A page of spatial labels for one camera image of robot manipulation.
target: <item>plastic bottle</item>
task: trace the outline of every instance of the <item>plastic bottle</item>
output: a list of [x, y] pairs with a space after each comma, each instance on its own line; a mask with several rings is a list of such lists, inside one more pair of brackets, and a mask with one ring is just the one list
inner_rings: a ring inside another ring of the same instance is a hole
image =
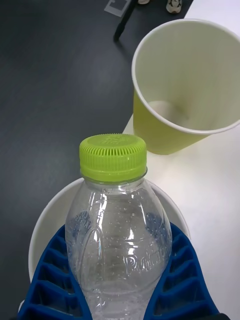
[[65, 223], [71, 271], [93, 320], [142, 320], [172, 250], [168, 217], [144, 179], [145, 142], [89, 137], [80, 166], [84, 182]]

